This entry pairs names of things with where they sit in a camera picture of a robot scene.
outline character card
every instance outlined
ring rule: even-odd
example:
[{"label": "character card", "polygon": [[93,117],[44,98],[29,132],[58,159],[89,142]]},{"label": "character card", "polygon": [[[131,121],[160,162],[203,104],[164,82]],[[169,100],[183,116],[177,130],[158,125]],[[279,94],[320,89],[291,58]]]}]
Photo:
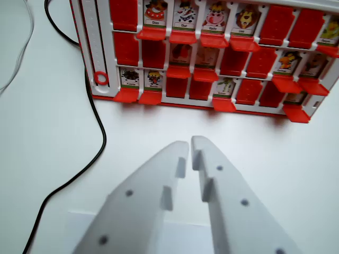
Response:
[{"label": "character card", "polygon": [[145,70],[145,90],[159,91],[163,90],[164,74],[158,70]]},{"label": "character card", "polygon": [[216,67],[218,54],[219,49],[207,48],[199,44],[195,66],[214,69]]},{"label": "character card", "polygon": [[139,74],[134,68],[119,67],[121,87],[139,89]]},{"label": "character card", "polygon": [[300,59],[300,52],[285,50],[279,61],[275,63],[273,73],[287,76],[293,75]]},{"label": "character card", "polygon": [[217,82],[217,88],[213,93],[213,97],[231,98],[235,82],[232,78],[219,77]]},{"label": "character card", "polygon": [[144,0],[144,26],[166,28],[167,3],[164,0]]},{"label": "character card", "polygon": [[199,8],[194,0],[175,0],[173,29],[194,31],[197,23]]},{"label": "character card", "polygon": [[296,105],[301,105],[306,98],[307,93],[306,92],[301,92],[300,94],[288,94],[284,104],[296,104]]},{"label": "character card", "polygon": [[313,53],[307,60],[299,77],[303,78],[318,78],[327,64],[326,55]]},{"label": "character card", "polygon": [[231,35],[252,36],[260,14],[258,5],[239,4]]},{"label": "character card", "polygon": [[201,32],[223,34],[228,13],[225,1],[207,0]]},{"label": "character card", "polygon": [[187,44],[171,43],[169,60],[171,65],[189,66],[191,60],[192,46]]},{"label": "character card", "polygon": [[339,40],[339,16],[333,15],[326,24],[320,38],[319,45],[336,46]]}]

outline red plastic tile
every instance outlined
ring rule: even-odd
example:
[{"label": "red plastic tile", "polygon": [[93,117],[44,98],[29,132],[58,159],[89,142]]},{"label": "red plastic tile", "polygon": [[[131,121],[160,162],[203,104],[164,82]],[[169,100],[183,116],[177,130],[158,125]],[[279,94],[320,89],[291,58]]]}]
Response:
[{"label": "red plastic tile", "polygon": [[221,112],[235,112],[236,108],[230,98],[219,98],[213,97],[212,99],[213,107],[216,111]]},{"label": "red plastic tile", "polygon": [[225,48],[228,47],[223,34],[206,34],[202,33],[200,36],[201,45],[209,48]]},{"label": "red plastic tile", "polygon": [[235,51],[257,52],[260,49],[253,37],[231,35],[229,43]]},{"label": "red plastic tile", "polygon": [[267,82],[265,90],[260,97],[259,106],[263,107],[278,107],[285,93],[278,91],[272,81]]},{"label": "red plastic tile", "polygon": [[110,0],[111,17],[115,30],[136,31],[138,24],[138,1]]},{"label": "red plastic tile", "polygon": [[187,89],[188,79],[169,78],[166,80],[166,96],[184,98]]},{"label": "red plastic tile", "polygon": [[273,75],[272,81],[281,93],[299,94],[302,91],[298,83],[293,81],[293,77]]},{"label": "red plastic tile", "polygon": [[170,65],[166,72],[166,77],[169,78],[189,78],[191,77],[190,68],[187,66]]},{"label": "red plastic tile", "polygon": [[132,33],[114,32],[115,56],[119,65],[138,66],[139,42]]},{"label": "red plastic tile", "polygon": [[166,38],[165,28],[148,28],[146,26],[137,34],[137,38],[149,41],[163,41]]},{"label": "red plastic tile", "polygon": [[304,110],[302,110],[301,105],[284,105],[282,108],[284,110],[287,118],[291,122],[295,123],[308,123],[311,119]]},{"label": "red plastic tile", "polygon": [[324,53],[330,57],[339,58],[339,48],[325,45],[318,45],[317,51]]},{"label": "red plastic tile", "polygon": [[136,102],[139,96],[139,90],[133,88],[121,88],[113,98],[115,102],[131,103]]},{"label": "red plastic tile", "polygon": [[281,46],[294,19],[292,7],[271,5],[261,29],[259,43]]},{"label": "red plastic tile", "polygon": [[308,93],[327,96],[329,91],[315,78],[299,78],[298,84]]},{"label": "red plastic tile", "polygon": [[201,99],[207,101],[211,91],[212,82],[200,82],[191,79],[190,99]]},{"label": "red plastic tile", "polygon": [[262,88],[260,80],[243,79],[237,94],[236,103],[254,105]]},{"label": "red plastic tile", "polygon": [[194,44],[197,42],[195,32],[178,31],[172,30],[171,36],[169,37],[170,43],[177,44]]},{"label": "red plastic tile", "polygon": [[227,47],[222,57],[220,74],[240,76],[245,67],[248,52],[234,51],[232,47]]},{"label": "red plastic tile", "polygon": [[142,61],[144,67],[163,69],[166,45],[163,41],[142,41]]},{"label": "red plastic tile", "polygon": [[267,78],[276,59],[275,49],[261,47],[259,51],[252,53],[247,66],[247,77]]},{"label": "red plastic tile", "polygon": [[193,79],[201,82],[214,82],[218,80],[218,75],[214,70],[195,68],[193,73]]},{"label": "red plastic tile", "polygon": [[302,9],[290,34],[289,47],[309,49],[324,24],[324,12]]},{"label": "red plastic tile", "polygon": [[161,103],[162,92],[144,91],[139,99],[140,104],[157,105]]}]

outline white table surface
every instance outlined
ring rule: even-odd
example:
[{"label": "white table surface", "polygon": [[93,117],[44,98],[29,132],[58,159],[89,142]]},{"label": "white table surface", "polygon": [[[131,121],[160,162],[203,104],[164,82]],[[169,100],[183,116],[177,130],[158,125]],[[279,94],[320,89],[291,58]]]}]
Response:
[{"label": "white table surface", "polygon": [[[35,29],[21,69],[0,95],[0,253],[21,253],[41,202],[97,153],[102,136],[87,99],[80,51],[29,0]],[[76,39],[68,0],[51,16]],[[21,0],[0,3],[3,84],[29,33]],[[212,140],[240,170],[304,253],[339,250],[339,85],[309,124],[245,114],[95,101],[108,143],[97,163],[47,205],[32,253],[62,253],[68,211],[96,213],[106,195],[162,147],[193,135]],[[188,162],[167,220],[209,224]]]}]

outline white cable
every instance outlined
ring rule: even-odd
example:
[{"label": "white cable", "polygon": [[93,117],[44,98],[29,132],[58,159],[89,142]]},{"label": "white cable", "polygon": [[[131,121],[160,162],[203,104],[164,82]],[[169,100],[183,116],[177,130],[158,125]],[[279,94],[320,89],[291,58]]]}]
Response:
[{"label": "white cable", "polygon": [[19,68],[20,68],[20,65],[21,65],[21,62],[22,62],[22,57],[23,57],[23,54],[25,53],[25,50],[26,50],[26,47],[27,47],[27,44],[28,42],[30,41],[31,37],[32,37],[32,33],[33,33],[33,28],[34,28],[34,21],[33,21],[33,16],[32,16],[32,13],[31,13],[31,10],[28,6],[28,3],[27,3],[27,0],[23,0],[23,2],[25,3],[26,5],[26,8],[28,10],[28,14],[30,16],[30,21],[31,21],[31,31],[30,31],[30,34],[27,38],[27,40],[25,41],[25,44],[24,46],[22,47],[22,49],[20,50],[19,52],[19,55],[17,56],[17,59],[16,59],[16,63],[15,63],[15,68],[13,70],[13,74],[11,75],[9,81],[0,88],[0,91],[5,89],[7,86],[10,85],[10,83],[12,82],[12,80],[15,78],[17,72],[19,71]]}]

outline black cable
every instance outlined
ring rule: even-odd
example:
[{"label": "black cable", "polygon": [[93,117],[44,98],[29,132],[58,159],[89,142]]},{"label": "black cable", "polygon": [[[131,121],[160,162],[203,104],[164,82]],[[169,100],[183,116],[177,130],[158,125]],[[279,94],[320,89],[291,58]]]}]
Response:
[{"label": "black cable", "polygon": [[65,40],[67,40],[68,42],[72,43],[73,45],[75,46],[78,46],[79,47],[79,42],[76,42],[74,40],[72,40],[70,37],[68,37],[67,35],[65,35],[63,33],[62,30],[59,29],[59,27],[57,27],[57,25],[55,25],[51,15],[49,14],[49,10],[48,10],[48,5],[50,3],[51,0],[44,0],[44,12],[46,13],[46,16],[49,20],[49,22],[52,24],[52,26],[54,27],[55,30],[57,30],[57,32],[62,36],[64,37]]},{"label": "black cable", "polygon": [[[47,14],[47,17],[49,19],[49,21],[52,23],[52,25],[54,26],[54,28],[57,30],[57,32],[63,36],[67,41],[69,41],[70,43],[74,44],[74,45],[79,45],[79,43],[73,41],[71,38],[69,38],[67,35],[65,35],[64,33],[62,33],[54,24],[54,22],[52,21],[50,15],[49,15],[49,11],[48,11],[48,0],[45,0],[44,2],[45,4],[45,11]],[[35,234],[37,233],[38,230],[38,226],[43,214],[43,210],[46,207],[48,201],[50,200],[50,198],[56,194],[57,192],[59,192],[60,190],[64,189],[65,187],[67,187],[68,185],[70,185],[72,182],[74,182],[79,176],[81,176],[84,172],[86,172],[89,167],[95,163],[95,161],[100,157],[100,155],[102,154],[103,150],[105,149],[106,143],[107,143],[107,137],[106,137],[106,132],[105,132],[105,128],[102,125],[102,122],[100,120],[99,114],[97,113],[97,110],[95,108],[94,102],[93,102],[93,98],[92,98],[92,92],[91,92],[91,87],[90,87],[90,82],[88,81],[88,76],[86,74],[86,69],[85,69],[85,84],[86,84],[86,91],[87,91],[87,97],[88,100],[90,101],[93,113],[95,115],[95,118],[97,120],[97,123],[99,124],[100,130],[102,132],[102,137],[103,137],[103,141],[102,141],[102,145],[100,147],[99,152],[97,152],[97,154],[95,155],[95,157],[90,161],[90,163],[88,163],[86,165],[86,167],[84,167],[79,173],[77,173],[74,177],[72,177],[68,182],[64,183],[63,185],[61,185],[60,187],[56,188],[55,190],[53,190],[42,202],[37,218],[35,220],[34,226],[32,228],[30,237],[28,238],[28,241],[26,243],[25,249],[23,251],[23,254],[26,254],[30,248],[30,246],[32,245],[32,242],[34,240]]]}]

